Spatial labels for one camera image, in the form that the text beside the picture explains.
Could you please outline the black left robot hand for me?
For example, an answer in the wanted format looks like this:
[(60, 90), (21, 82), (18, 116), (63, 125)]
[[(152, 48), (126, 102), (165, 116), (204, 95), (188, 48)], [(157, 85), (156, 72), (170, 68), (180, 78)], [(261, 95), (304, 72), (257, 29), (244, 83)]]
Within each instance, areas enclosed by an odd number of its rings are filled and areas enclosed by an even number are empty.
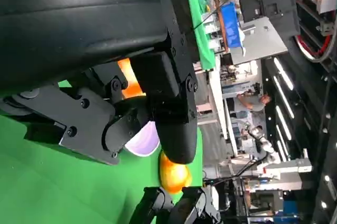
[(196, 90), (172, 0), (1, 0), (1, 114), (31, 141), (113, 165), (154, 122), (189, 164)]

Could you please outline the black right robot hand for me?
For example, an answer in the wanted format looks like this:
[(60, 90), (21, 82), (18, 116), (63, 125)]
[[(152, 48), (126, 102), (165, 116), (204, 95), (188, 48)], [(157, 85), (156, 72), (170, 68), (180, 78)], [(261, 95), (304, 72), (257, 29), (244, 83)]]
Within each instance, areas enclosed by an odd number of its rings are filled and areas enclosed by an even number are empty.
[(162, 187), (146, 187), (130, 223), (223, 223), (206, 187), (184, 187), (177, 203)]

